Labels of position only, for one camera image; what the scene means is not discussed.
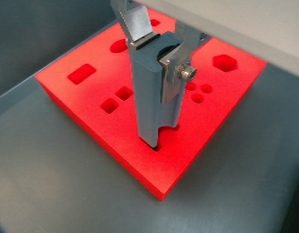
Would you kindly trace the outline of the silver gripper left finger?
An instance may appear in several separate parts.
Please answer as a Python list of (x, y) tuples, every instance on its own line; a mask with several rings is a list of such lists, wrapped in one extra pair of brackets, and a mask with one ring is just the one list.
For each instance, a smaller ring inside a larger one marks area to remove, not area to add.
[(111, 6), (129, 45), (141, 48), (159, 37), (152, 28), (147, 7), (133, 0), (111, 0)]

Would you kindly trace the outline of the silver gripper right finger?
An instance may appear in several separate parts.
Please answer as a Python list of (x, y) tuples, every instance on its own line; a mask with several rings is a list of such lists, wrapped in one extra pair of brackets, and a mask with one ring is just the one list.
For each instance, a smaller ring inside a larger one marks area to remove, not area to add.
[(163, 104), (167, 104), (180, 93), (182, 84), (194, 80), (198, 70), (191, 66), (191, 57), (211, 39), (208, 35), (184, 23), (176, 24), (174, 35), (180, 40), (180, 44), (159, 59), (164, 70)]

